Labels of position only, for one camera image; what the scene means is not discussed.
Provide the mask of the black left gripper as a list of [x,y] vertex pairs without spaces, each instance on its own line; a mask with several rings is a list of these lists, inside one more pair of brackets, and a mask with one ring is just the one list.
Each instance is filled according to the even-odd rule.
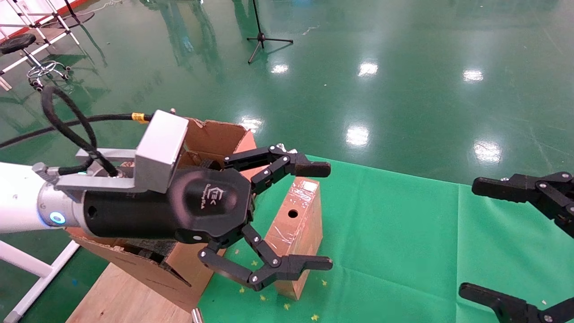
[[[241,172],[263,167],[250,180]],[[210,270],[260,292],[278,280],[297,281],[306,270],[328,271],[326,256],[278,256],[248,224],[253,196],[287,175],[326,178],[328,162],[311,161],[303,153],[286,153],[275,145],[234,153],[224,158],[223,171],[192,167],[176,171],[166,193],[86,192],[86,230],[102,238],[176,240],[208,243],[198,253]],[[221,245],[242,239],[260,256],[256,271],[218,255]]]

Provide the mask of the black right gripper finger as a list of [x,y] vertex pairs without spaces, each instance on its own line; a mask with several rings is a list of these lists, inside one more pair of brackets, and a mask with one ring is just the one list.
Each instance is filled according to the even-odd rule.
[[489,307],[500,323],[567,323],[574,319],[573,298],[540,310],[524,299],[467,282],[459,286],[459,296]]
[[574,236],[574,180],[568,172],[543,177],[513,174],[501,180],[476,178],[472,184],[476,196],[515,203],[529,203],[564,231]]

